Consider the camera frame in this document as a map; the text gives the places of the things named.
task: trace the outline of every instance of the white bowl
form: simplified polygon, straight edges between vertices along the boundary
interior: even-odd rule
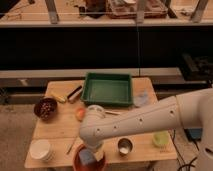
[[[50,142],[41,139],[33,142],[30,146],[30,155],[33,159],[47,162],[52,158],[52,150]]]

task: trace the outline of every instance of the box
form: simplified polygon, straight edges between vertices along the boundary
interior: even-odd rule
[[[133,104],[131,75],[88,73],[81,100],[87,105],[130,106]]]

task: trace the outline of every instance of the floor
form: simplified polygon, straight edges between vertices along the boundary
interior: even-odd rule
[[[0,105],[0,171],[44,171],[46,169],[25,169],[24,162],[30,139],[36,123],[33,104]],[[189,143],[182,129],[176,130],[175,144],[186,163],[198,153],[195,145]],[[154,171],[176,171],[177,160],[158,162]],[[58,168],[58,171],[72,170]],[[142,171],[141,164],[113,165],[107,171]]]

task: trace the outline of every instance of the red bowl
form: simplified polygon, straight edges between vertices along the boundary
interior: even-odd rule
[[[42,120],[48,120],[56,114],[57,102],[53,98],[41,99],[34,106],[34,113]]]
[[[75,152],[74,161],[73,161],[73,169],[74,171],[104,171],[106,168],[106,158],[105,156],[98,162],[91,163],[88,165],[82,165],[79,157],[79,152],[86,148],[83,144],[81,144]]]

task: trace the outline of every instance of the green object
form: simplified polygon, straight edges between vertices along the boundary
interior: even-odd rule
[[[165,147],[169,143],[167,131],[156,132],[153,135],[153,143],[156,147]]]
[[[88,73],[81,100],[87,105],[130,106],[133,104],[131,75]]]

